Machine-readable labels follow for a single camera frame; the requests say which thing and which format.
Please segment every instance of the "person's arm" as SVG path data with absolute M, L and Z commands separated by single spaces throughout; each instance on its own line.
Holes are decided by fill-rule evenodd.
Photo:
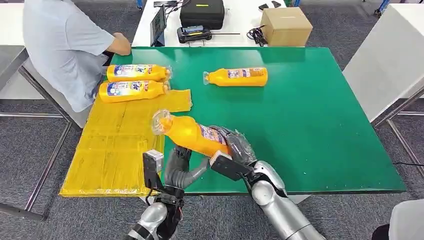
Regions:
M 82 11 L 75 12 L 66 20 L 66 39 L 70 50 L 100 55 L 104 51 L 129 55 L 131 45 L 122 33 L 113 35 L 97 26 Z
M 131 44 L 130 41 L 120 32 L 115 32 L 112 34 L 114 40 L 112 44 L 106 49 L 109 52 L 116 53 L 122 56 L 131 54 Z

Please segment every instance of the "monitor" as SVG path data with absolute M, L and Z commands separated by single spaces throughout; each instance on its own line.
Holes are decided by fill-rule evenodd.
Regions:
M 167 19 L 165 17 L 165 7 L 162 5 L 150 23 L 150 46 L 163 47 L 164 42 L 158 41 L 159 37 L 164 33 L 167 27 Z

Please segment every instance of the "black case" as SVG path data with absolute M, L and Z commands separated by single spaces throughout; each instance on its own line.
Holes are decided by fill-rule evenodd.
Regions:
M 223 0 L 184 0 L 190 1 L 181 8 L 179 19 L 183 28 L 202 25 L 210 30 L 223 27 Z

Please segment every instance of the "plastic bottle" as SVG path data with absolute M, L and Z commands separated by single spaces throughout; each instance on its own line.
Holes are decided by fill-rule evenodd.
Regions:
M 117 103 L 137 99 L 154 99 L 166 94 L 170 84 L 156 81 L 104 82 L 98 89 L 100 99 L 105 103 Z
M 265 67 L 252 68 L 220 68 L 214 72 L 203 72 L 204 84 L 215 84 L 221 87 L 262 87 L 267 84 L 268 71 Z
M 148 80 L 163 82 L 171 79 L 171 67 L 155 64 L 110 65 L 107 67 L 109 82 Z
M 189 116 L 173 116 L 167 110 L 159 110 L 153 116 L 153 133 L 165 134 L 175 144 L 212 157 L 218 150 L 228 154 L 226 142 L 215 129 L 196 123 Z

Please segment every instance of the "gray carpet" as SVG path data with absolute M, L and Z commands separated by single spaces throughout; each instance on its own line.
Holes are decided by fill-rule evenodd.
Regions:
M 135 1 L 75 2 L 102 28 L 123 32 L 130 40 L 134 38 L 141 16 Z M 343 69 L 377 21 L 372 12 L 379 4 L 378 1 L 363 3 L 361 0 L 303 0 L 301 8 L 314 26 L 308 46 L 329 47 Z M 419 101 L 411 108 L 424 110 L 424 102 Z M 42 101 L 10 103 L 0 100 L 0 112 L 51 110 Z M 417 156 L 423 159 L 424 118 L 402 117 L 395 122 Z M 18 118 L 0 118 L 0 124 L 0 202 L 23 207 L 65 124 L 57 119 L 30 121 Z M 125 235 L 138 220 L 145 205 L 135 197 L 57 196 L 80 134 L 73 129 L 70 131 L 34 206 L 35 212 L 46 210 L 48 219 L 34 222 L 0 214 L 0 239 L 115 240 Z M 378 129 L 377 134 L 394 162 L 410 162 L 387 125 Z M 313 195 L 299 207 L 329 240 L 369 240 L 377 226 L 389 221 L 396 204 L 424 198 L 424 180 L 416 168 L 405 165 L 396 168 L 408 192 Z M 277 239 L 276 232 L 250 197 L 189 196 L 185 200 L 178 239 Z

